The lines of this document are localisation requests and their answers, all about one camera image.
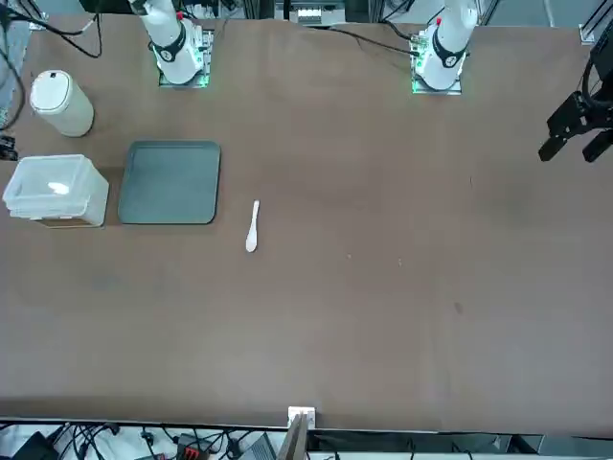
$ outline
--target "gray tray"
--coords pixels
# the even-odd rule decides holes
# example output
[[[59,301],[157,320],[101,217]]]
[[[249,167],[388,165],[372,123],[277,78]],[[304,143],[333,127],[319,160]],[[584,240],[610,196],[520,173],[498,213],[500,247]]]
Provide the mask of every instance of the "gray tray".
[[[209,223],[216,213],[221,149],[212,141],[130,146],[119,199],[122,223]]]

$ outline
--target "white jar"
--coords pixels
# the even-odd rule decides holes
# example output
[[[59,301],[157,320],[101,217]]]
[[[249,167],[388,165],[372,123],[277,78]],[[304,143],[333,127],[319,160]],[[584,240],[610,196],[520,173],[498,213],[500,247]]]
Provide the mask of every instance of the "white jar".
[[[80,137],[94,123],[94,107],[66,72],[47,70],[32,83],[30,106],[64,136]]]

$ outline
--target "brown table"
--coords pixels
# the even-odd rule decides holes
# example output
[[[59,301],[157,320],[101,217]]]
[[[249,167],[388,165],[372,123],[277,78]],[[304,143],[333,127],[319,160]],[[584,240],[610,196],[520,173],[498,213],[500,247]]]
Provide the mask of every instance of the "brown table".
[[[205,91],[159,89],[147,43],[105,17],[99,60],[28,49],[26,84],[70,72],[96,121],[69,139],[26,109],[18,149],[84,153],[111,198],[103,229],[0,216],[1,414],[282,426],[302,404],[325,427],[611,433],[613,156],[536,155],[576,30],[477,30],[462,97],[282,21],[230,21]],[[221,144],[211,225],[118,223],[139,139]]]

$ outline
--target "white spoon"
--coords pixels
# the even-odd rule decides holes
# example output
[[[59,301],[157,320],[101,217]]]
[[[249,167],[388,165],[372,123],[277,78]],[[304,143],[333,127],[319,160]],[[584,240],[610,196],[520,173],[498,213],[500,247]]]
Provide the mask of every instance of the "white spoon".
[[[247,252],[253,252],[258,247],[258,210],[260,209],[260,201],[256,199],[253,202],[253,214],[251,215],[251,226],[247,234],[245,249]]]

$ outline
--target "white plastic container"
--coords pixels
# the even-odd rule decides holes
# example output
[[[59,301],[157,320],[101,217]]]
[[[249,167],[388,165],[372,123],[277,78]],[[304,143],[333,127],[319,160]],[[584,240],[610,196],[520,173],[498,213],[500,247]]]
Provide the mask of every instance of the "white plastic container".
[[[108,182],[83,155],[28,156],[17,165],[2,195],[14,218],[48,227],[99,227]]]
[[[30,106],[65,136],[80,137],[94,123],[94,107],[66,72],[47,70],[32,83]]]

